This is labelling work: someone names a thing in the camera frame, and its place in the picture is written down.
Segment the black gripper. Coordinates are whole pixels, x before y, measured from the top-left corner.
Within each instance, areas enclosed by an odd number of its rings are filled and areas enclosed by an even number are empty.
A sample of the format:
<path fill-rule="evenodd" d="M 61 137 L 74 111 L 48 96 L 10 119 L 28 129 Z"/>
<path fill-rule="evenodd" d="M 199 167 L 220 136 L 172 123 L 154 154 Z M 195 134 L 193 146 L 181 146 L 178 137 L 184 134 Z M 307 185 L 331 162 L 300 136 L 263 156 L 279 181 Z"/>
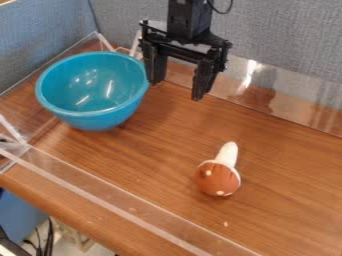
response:
<path fill-rule="evenodd" d="M 209 92 L 217 72 L 225 69 L 227 54 L 232 47 L 205 29 L 195 37 L 172 34 L 165 30 L 165 23 L 142 20 L 138 46 L 142 50 L 146 78 L 156 85 L 165 78 L 166 59 L 173 57 L 196 64 L 192 78 L 192 99 L 199 101 Z"/>

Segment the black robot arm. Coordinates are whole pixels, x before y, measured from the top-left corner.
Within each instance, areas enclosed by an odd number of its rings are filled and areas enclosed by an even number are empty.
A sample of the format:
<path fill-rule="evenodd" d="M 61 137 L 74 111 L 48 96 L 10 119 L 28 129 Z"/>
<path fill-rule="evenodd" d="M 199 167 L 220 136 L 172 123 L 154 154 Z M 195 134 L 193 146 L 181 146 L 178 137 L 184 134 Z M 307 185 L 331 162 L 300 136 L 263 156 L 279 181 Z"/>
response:
<path fill-rule="evenodd" d="M 152 85 L 165 78 L 168 58 L 192 64 L 192 99 L 199 101 L 209 92 L 216 76 L 227 68 L 232 43 L 211 32 L 212 12 L 220 12 L 213 0 L 168 0 L 166 21 L 142 19 L 138 22 L 146 79 Z"/>

